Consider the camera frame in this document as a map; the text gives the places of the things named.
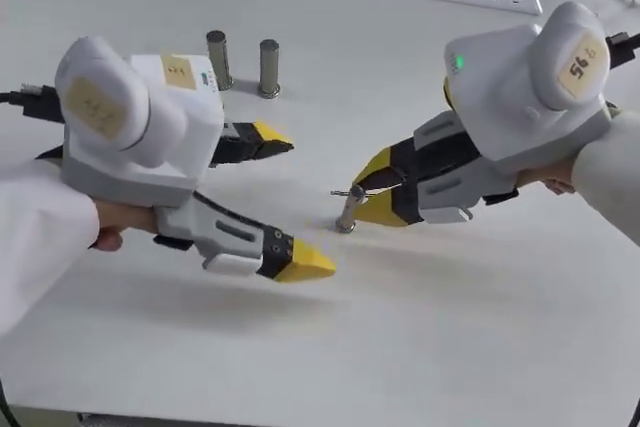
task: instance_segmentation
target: white table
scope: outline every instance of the white table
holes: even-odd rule
[[[329,191],[445,108],[444,43],[530,18],[427,0],[1,2],[2,90],[50,83],[81,35],[125,55],[204,53],[206,31],[227,32],[230,117],[266,120],[297,149],[214,171],[210,193],[339,264],[315,284],[231,281],[131,234],[0,342],[12,403],[274,427],[625,425],[640,393],[640,253],[579,198],[531,187],[463,226],[326,228],[342,202]],[[615,12],[635,30],[637,14]],[[253,94],[269,37],[274,101]],[[639,93],[632,65],[612,84],[623,106]],[[59,141],[5,109],[5,162]]]

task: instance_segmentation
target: lab coat sleeve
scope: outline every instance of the lab coat sleeve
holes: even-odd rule
[[[0,335],[87,251],[99,228],[93,201],[63,184],[56,165],[34,160],[0,171]]]
[[[640,246],[640,115],[620,113],[606,135],[584,147],[572,182],[591,207]]]

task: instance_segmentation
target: hand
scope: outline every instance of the hand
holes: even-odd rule
[[[618,106],[609,101],[605,102],[612,119],[620,114]],[[539,181],[556,195],[575,194],[576,189],[571,183],[571,174],[577,157],[576,153],[548,167],[523,171],[520,173],[516,187],[523,187]]]
[[[103,252],[115,252],[122,246],[122,232],[126,229],[138,229],[158,233],[156,216],[151,208],[134,207],[94,199],[98,218],[100,219],[100,233],[92,246]]]

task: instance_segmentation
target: black cable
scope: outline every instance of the black cable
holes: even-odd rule
[[[18,422],[16,417],[13,415],[13,412],[11,412],[11,407],[9,407],[9,404],[7,403],[7,398],[4,395],[4,387],[2,386],[2,380],[0,380],[0,412],[2,412],[2,415],[7,421],[9,427],[22,427],[20,422]]]
[[[22,115],[25,117],[64,124],[58,93],[48,85],[24,86],[20,92],[0,93],[0,103],[22,107]]]
[[[629,48],[633,50],[640,49],[640,34],[636,34],[628,41]]]
[[[631,421],[629,422],[629,427],[638,427],[640,424],[640,400],[638,400],[638,405],[636,405],[636,410],[633,413],[633,417],[631,417]]]

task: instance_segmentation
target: metal peg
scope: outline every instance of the metal peg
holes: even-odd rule
[[[342,214],[336,219],[336,229],[341,234],[350,234],[356,227],[356,221],[353,218],[356,207],[362,204],[367,198],[365,190],[359,185],[354,185],[349,190],[349,195],[344,201],[344,208]]]
[[[209,60],[213,65],[213,72],[218,82],[218,90],[229,90],[234,80],[229,74],[229,58],[227,56],[227,36],[219,30],[212,30],[207,34]]]
[[[280,94],[278,62],[280,45],[273,39],[260,42],[260,85],[258,94],[263,99],[275,99]]]

